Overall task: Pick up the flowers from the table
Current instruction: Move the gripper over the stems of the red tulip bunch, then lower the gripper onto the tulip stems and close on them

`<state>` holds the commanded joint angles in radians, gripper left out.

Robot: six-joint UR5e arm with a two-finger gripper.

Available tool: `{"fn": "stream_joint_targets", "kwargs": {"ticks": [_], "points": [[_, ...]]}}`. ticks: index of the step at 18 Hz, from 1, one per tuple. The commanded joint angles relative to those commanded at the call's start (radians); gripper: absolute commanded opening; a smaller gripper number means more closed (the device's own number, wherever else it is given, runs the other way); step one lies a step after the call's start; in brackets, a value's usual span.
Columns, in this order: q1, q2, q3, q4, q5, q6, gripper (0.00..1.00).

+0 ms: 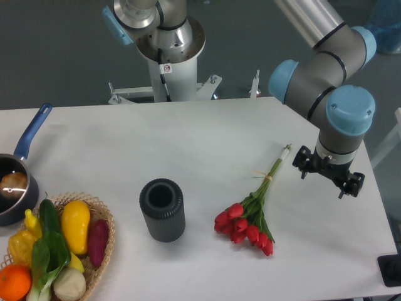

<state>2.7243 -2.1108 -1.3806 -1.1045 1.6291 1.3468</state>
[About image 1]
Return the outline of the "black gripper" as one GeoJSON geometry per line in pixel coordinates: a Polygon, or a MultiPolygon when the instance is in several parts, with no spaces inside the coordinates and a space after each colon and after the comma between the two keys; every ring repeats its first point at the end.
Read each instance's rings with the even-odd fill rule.
{"type": "Polygon", "coordinates": [[[317,173],[330,179],[335,186],[340,188],[338,198],[341,199],[344,195],[357,197],[365,180],[363,173],[350,173],[351,163],[352,161],[334,164],[333,159],[328,156],[322,159],[317,151],[312,153],[307,146],[303,145],[295,155],[292,165],[301,172],[302,179],[306,177],[307,173],[317,173]]]}

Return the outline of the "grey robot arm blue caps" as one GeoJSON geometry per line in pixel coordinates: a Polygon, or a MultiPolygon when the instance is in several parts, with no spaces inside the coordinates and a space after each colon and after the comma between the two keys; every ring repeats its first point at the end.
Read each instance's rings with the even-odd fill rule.
{"type": "MultiPolygon", "coordinates": [[[[361,26],[347,26],[327,1],[278,1],[278,7],[316,53],[305,64],[282,62],[269,79],[270,94],[320,131],[315,149],[302,147],[293,165],[302,174],[332,180],[344,195],[357,196],[364,176],[349,168],[372,124],[375,101],[346,79],[372,59],[375,38],[361,26]]],[[[197,84],[205,34],[187,14],[185,1],[115,1],[102,16],[121,44],[136,44],[148,61],[156,102],[212,97],[210,83],[197,84]]]]}

